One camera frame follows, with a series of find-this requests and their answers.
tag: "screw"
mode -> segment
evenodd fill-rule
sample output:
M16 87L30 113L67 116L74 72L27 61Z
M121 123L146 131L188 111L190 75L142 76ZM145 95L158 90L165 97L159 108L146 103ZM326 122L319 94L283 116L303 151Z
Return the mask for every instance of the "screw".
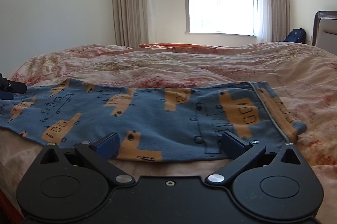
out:
M225 180L225 177L223 175L210 175L208 177L208 180L210 182L213 182L213 183L220 183L220 182L223 182Z
M132 181L131 175L119 175L116 177L116 181L119 183L129 183Z
M167 186L174 186L176 183L174 181L166 181Z

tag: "window sill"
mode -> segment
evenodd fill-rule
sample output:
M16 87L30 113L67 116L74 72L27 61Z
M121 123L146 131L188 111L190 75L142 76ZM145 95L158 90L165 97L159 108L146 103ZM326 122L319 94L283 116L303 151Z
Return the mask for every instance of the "window sill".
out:
M185 32L185 35L220 35L220 36L247 36L247 37L256 37L256 34L243 35L243 34L206 33L206 32Z

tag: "blue backpack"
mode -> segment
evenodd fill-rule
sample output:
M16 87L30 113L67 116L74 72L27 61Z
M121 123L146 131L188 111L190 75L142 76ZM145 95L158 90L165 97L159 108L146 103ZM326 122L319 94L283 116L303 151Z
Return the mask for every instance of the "blue backpack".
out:
M294 29L289 33L287 38L284 40L285 42L296 42L296 43L305 43L307 38L307 34L303 28Z

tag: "floral bedspread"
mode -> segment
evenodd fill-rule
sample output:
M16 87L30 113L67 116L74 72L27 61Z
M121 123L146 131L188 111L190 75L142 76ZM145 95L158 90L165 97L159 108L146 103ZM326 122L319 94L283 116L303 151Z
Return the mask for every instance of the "floral bedspread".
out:
M8 77L27 85L58 84L66 78L134 88L193 88L235 81L266 81L286 107L308 126L297 146L325 189L317 215L337 218L337 56L304 44L265 43L224 48L126 48L80 46L40 55ZM18 208L15 190L41 150L0 130L0 188ZM227 161L143 163L112 160L139 175L206 176Z

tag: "headboard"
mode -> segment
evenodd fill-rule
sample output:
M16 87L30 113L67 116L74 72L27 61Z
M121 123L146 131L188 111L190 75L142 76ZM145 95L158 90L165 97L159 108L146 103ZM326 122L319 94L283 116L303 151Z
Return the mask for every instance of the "headboard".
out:
M337 11L318 11L312 45L337 55Z

